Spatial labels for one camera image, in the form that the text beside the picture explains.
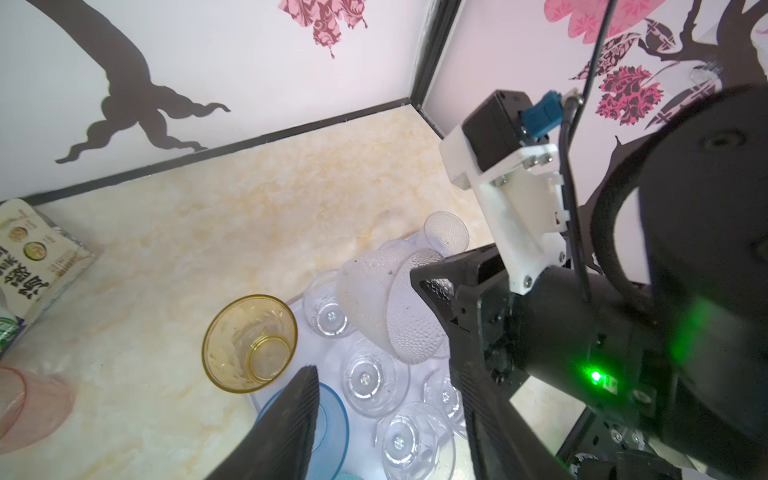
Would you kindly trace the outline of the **clear glass back row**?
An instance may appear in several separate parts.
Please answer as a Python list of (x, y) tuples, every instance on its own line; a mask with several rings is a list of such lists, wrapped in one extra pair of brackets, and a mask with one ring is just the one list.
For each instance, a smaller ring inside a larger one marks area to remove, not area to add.
[(434, 370), (426, 377), (422, 388), (422, 400), (446, 417), (456, 435), (467, 438), (461, 393), (451, 383), (448, 367)]

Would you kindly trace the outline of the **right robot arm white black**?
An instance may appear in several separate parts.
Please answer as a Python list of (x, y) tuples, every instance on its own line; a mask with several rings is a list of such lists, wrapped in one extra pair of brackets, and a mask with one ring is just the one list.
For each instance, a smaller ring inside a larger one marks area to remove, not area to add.
[(767, 89), (686, 107), (608, 177), (601, 271), (515, 293), (499, 243), (415, 269), (479, 479), (565, 479), (511, 405), (525, 373), (736, 479), (767, 475)]

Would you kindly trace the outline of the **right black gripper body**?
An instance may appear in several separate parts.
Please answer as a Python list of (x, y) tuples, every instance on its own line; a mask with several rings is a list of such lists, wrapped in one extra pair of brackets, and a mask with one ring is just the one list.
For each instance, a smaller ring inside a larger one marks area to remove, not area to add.
[(548, 267), (525, 294), (511, 291), (498, 249), (487, 245), (410, 274), (449, 340), (454, 387), (466, 367), (508, 398), (536, 378), (618, 420), (661, 420), (678, 376), (657, 324), (603, 276), (584, 300), (574, 271)]

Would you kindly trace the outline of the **yellow tall glass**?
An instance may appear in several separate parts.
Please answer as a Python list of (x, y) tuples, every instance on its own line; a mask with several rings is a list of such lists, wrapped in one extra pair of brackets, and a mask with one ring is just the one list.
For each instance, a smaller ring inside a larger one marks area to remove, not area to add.
[(295, 315), (282, 300), (267, 294), (234, 300), (206, 330), (201, 348), (205, 374), (229, 393), (263, 389), (293, 359), (298, 336)]

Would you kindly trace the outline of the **clear ribbed glass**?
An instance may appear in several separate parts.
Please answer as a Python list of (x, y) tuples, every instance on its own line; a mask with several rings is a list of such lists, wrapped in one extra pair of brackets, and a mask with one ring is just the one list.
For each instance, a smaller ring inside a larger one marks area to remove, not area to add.
[(436, 408), (420, 402), (401, 406), (380, 423), (376, 437), (387, 479), (453, 477), (453, 429)]
[(345, 353), (342, 391), (348, 405), (364, 417), (393, 413), (405, 400), (410, 382), (410, 366), (368, 339), (356, 341)]

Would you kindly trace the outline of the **lilac plastic tray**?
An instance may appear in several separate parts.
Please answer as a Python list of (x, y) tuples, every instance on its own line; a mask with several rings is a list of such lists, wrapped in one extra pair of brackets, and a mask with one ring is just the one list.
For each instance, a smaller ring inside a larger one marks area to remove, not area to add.
[[(417, 236), (418, 234), (408, 240), (389, 241), (379, 249), (384, 249), (398, 241), (404, 241), (417, 246)], [(354, 331), (347, 337), (327, 339), (315, 334), (308, 326), (304, 317), (302, 298), (303, 296), (291, 304), (291, 310), (297, 318), (299, 332), (293, 359), (286, 370), (271, 385), (252, 393), (251, 400), (256, 410), (263, 412), (269, 406), (271, 400), (288, 384), (299, 368), (306, 365), (316, 366), (320, 383), (326, 384), (337, 393), (346, 408), (349, 418), (350, 437), (348, 451), (341, 473), (335, 479), (347, 474), (363, 479), (387, 479), (383, 471), (381, 450), (377, 445), (376, 437), (380, 423), (392, 413), (381, 418), (367, 418), (356, 413), (348, 405), (341, 386), (342, 362), (345, 353), (356, 341), (367, 338), (352, 326), (350, 320), (349, 322)], [(422, 388), (426, 377), (434, 370), (448, 367), (448, 357), (449, 344), (445, 335), (444, 343), (432, 358), (420, 364), (409, 365), (411, 370), (410, 387), (405, 400), (395, 411), (409, 403), (424, 403), (422, 400)]]

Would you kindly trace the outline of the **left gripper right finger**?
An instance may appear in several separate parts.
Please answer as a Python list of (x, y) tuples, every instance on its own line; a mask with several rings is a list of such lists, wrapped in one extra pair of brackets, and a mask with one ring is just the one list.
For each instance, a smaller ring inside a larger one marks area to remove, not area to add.
[(497, 385), (483, 367), (464, 366), (459, 383), (477, 479), (570, 477), (517, 410), (498, 394)]

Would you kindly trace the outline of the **blue tall glass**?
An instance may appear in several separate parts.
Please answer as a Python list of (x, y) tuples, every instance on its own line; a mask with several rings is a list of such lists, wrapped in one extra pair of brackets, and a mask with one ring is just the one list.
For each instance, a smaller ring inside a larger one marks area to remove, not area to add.
[(349, 418), (337, 393), (320, 383), (320, 397), (306, 479), (332, 480), (342, 470), (350, 437)]

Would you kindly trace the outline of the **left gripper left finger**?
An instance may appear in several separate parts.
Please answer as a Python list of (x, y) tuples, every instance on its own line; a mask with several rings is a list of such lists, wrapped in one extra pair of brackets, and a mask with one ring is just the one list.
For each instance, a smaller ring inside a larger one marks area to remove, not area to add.
[(304, 479), (320, 400), (317, 367), (297, 371), (210, 479)]

